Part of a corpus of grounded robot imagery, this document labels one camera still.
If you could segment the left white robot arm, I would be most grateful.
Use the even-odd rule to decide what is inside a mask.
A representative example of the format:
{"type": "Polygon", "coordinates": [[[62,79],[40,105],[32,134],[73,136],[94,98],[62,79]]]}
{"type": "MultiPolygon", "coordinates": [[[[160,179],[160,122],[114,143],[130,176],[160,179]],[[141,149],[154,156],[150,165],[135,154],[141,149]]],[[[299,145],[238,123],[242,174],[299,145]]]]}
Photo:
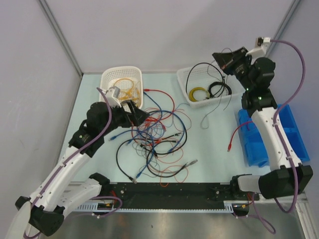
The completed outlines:
{"type": "Polygon", "coordinates": [[[77,172],[104,144],[104,137],[113,130],[140,126],[149,114],[139,109],[131,100],[126,101],[129,112],[118,101],[93,103],[79,129],[73,134],[68,147],[48,177],[28,197],[20,196],[15,206],[24,216],[14,223],[6,235],[8,239],[37,238],[40,234],[53,235],[65,218],[84,202],[98,197],[105,199],[110,193],[110,180],[94,173],[76,190],[64,191],[77,172]],[[34,230],[32,236],[27,229],[34,230]]]}

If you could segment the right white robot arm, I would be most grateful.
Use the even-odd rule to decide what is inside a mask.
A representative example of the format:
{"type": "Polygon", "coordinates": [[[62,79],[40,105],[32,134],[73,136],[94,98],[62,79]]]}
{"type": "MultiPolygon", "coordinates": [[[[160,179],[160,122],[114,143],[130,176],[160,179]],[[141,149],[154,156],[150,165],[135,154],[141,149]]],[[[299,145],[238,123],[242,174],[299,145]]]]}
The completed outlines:
{"type": "Polygon", "coordinates": [[[297,198],[312,178],[313,170],[302,164],[282,127],[280,108],[269,89],[275,76],[275,62],[266,57],[253,61],[244,47],[212,56],[226,75],[235,76],[244,87],[242,108],[261,135],[270,166],[270,172],[262,176],[236,176],[237,183],[231,185],[230,195],[236,200],[243,199],[248,192],[261,194],[266,199],[297,198]]]}

